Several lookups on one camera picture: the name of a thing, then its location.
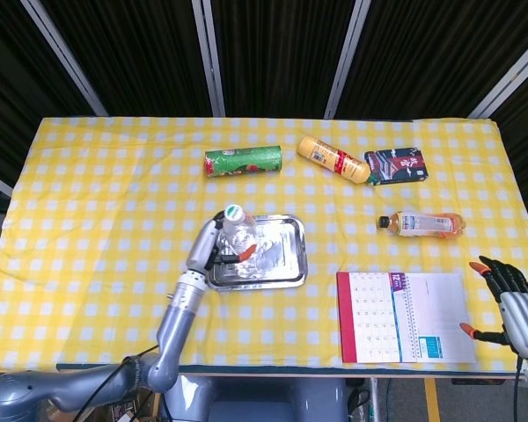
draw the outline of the yellow checkered tablecloth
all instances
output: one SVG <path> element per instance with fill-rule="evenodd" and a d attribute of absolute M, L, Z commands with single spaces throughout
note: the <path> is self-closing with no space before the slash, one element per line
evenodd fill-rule
<path fill-rule="evenodd" d="M 296 153 L 303 135 L 362 156 L 416 146 L 424 182 L 357 186 Z M 282 146 L 283 169 L 206 178 L 203 152 Z M 528 278 L 528 214 L 490 120 L 410 122 L 265 119 L 44 119 L 0 241 L 0 370 L 117 362 L 156 344 L 198 230 L 231 202 L 297 215 L 309 276 L 284 290 L 208 291 L 182 365 L 512 372 L 508 348 L 477 343 L 474 365 L 342 365 L 338 270 L 456 272 L 472 324 L 500 327 L 496 304 L 467 263 L 479 254 Z M 401 209 L 458 212 L 457 240 L 376 228 Z"/>

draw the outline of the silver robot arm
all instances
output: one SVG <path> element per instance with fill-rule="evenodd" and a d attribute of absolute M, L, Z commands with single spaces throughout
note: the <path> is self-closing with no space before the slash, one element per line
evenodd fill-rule
<path fill-rule="evenodd" d="M 117 402 L 139 387 L 163 393 L 176 382 L 180 354 L 206 290 L 207 271 L 215 263 L 239 262 L 236 256 L 218 254 L 216 240 L 222 220 L 223 213 L 217 214 L 195 239 L 187 258 L 187 271 L 178 279 L 172 301 L 158 328 L 159 353 L 126 358 L 90 406 Z M 0 422 L 36 421 L 38 404 L 46 399 L 61 411 L 78 411 L 118 366 L 106 365 L 70 374 L 26 371 L 2 375 Z"/>
<path fill-rule="evenodd" d="M 528 364 L 528 282 L 524 275 L 509 264 L 480 257 L 470 267 L 485 279 L 499 306 L 504 332 L 481 332 L 467 324 L 461 328 L 472 338 L 510 346 L 518 357 Z M 528 366 L 524 370 L 528 382 Z"/>

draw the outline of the metal tray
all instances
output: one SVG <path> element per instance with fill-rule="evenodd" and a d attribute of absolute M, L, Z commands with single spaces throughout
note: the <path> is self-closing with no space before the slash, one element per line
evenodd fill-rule
<path fill-rule="evenodd" d="M 257 215 L 256 252 L 235 265 L 214 266 L 208 283 L 215 290 L 301 286 L 307 277 L 304 227 L 294 215 Z M 234 253 L 223 233 L 217 239 L 223 254 Z"/>

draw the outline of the clear plastic bottle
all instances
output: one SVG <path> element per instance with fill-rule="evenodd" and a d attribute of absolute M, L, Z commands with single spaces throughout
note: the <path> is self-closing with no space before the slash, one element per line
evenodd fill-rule
<path fill-rule="evenodd" d="M 238 254 L 256 246 L 256 221 L 245 210 L 231 204 L 224 211 L 223 234 L 229 246 Z"/>
<path fill-rule="evenodd" d="M 420 214 L 399 211 L 379 217 L 379 227 L 399 236 L 456 237 L 466 228 L 461 215 L 453 213 Z"/>

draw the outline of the calendar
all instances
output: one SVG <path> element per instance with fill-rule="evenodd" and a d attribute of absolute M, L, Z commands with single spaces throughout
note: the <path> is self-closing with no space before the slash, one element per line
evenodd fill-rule
<path fill-rule="evenodd" d="M 342 361 L 475 362 L 461 278 L 337 273 Z"/>

